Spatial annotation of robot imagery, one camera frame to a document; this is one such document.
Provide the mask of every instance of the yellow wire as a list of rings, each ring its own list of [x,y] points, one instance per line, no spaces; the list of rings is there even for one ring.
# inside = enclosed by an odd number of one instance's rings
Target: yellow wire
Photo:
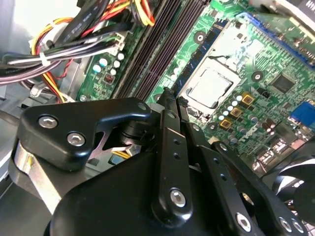
[[[123,159],[129,159],[130,156],[121,151],[114,151],[113,154],[122,157]]]
[[[150,18],[147,16],[145,11],[143,10],[143,7],[141,6],[141,3],[140,3],[141,0],[132,0],[132,1],[134,1],[136,4],[142,23],[145,26],[147,25],[154,26],[154,23],[150,20]]]
[[[60,93],[59,89],[54,85],[54,83],[52,82],[52,78],[48,75],[48,74],[43,74],[44,78],[46,79],[46,81],[50,84],[51,87],[54,88],[54,90],[57,92],[58,96],[60,97],[60,99],[62,100],[62,103],[65,103],[64,98],[62,96],[62,94]]]
[[[59,23],[62,23],[66,20],[71,20],[72,18],[70,17],[64,17],[64,18],[58,18],[56,20],[54,20],[54,24],[58,25]],[[53,28],[53,26],[51,24],[47,25],[44,30],[37,36],[37,38],[33,41],[32,47],[31,47],[31,53],[32,55],[36,55],[36,42],[38,41],[39,37],[41,35],[43,35],[44,33],[50,31]],[[45,78],[45,80],[50,84],[51,87],[54,88],[54,90],[56,91],[56,93],[58,94],[58,96],[60,97],[62,103],[64,103],[64,98],[62,96],[62,94],[60,93],[59,89],[54,85],[54,83],[52,82],[52,79],[49,74],[45,73],[43,74],[43,77]]]

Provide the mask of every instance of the wire bundle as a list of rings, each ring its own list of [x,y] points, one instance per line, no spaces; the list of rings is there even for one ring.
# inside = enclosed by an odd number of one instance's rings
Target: wire bundle
[[[128,31],[131,23],[117,23],[102,27],[95,31],[99,24],[121,13],[130,7],[136,23],[142,26],[153,26],[155,21],[150,11],[147,0],[93,0],[88,1],[75,18],[65,17],[55,19],[48,24],[34,39],[31,46],[31,55],[6,54],[0,63],[0,86],[21,82],[23,86],[31,89],[33,82],[30,80],[41,75],[47,86],[44,93],[54,94],[59,103],[70,100],[62,94],[56,84],[56,79],[62,79],[67,74],[67,69],[74,59],[91,57],[108,52],[116,46],[116,37],[113,33]],[[41,43],[45,36],[57,25],[67,24],[55,43],[51,42],[50,48],[41,52]],[[64,72],[59,77],[49,72],[68,61]]]

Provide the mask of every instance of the chip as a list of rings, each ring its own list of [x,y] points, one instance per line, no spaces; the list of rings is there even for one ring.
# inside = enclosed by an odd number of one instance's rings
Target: chip
[[[282,92],[283,94],[287,93],[294,85],[295,83],[288,79],[286,76],[281,74],[278,78],[276,78],[272,84],[274,88],[276,88],[278,91]]]
[[[237,107],[234,107],[230,114],[234,117],[239,117],[242,114],[242,111]]]
[[[252,96],[250,96],[247,92],[244,92],[242,94],[242,102],[245,103],[246,105],[250,105],[254,102],[254,98]]]
[[[229,127],[231,127],[231,125],[232,125],[232,122],[226,119],[222,120],[222,122],[220,123],[220,126],[225,129],[228,129]]]

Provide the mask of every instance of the ram slot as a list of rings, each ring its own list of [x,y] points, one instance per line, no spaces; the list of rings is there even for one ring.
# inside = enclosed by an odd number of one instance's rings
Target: ram slot
[[[171,33],[145,72],[133,94],[134,97],[142,100],[148,98],[208,3],[209,1],[204,0],[190,0],[186,4]]]
[[[154,27],[147,27],[143,39],[137,46],[133,60],[127,67],[124,76],[112,93],[112,98],[127,97],[137,83],[140,75],[147,67],[157,45],[177,12],[182,0],[163,0],[158,6],[156,13],[157,21]]]

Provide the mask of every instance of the cable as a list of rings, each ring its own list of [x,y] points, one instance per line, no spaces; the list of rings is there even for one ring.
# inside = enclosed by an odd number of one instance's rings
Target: cable
[[[92,0],[86,1],[78,15],[67,25],[61,35],[55,42],[56,46],[60,46],[67,42],[72,42],[78,38],[85,30],[87,30],[95,18],[105,10],[110,0]]]

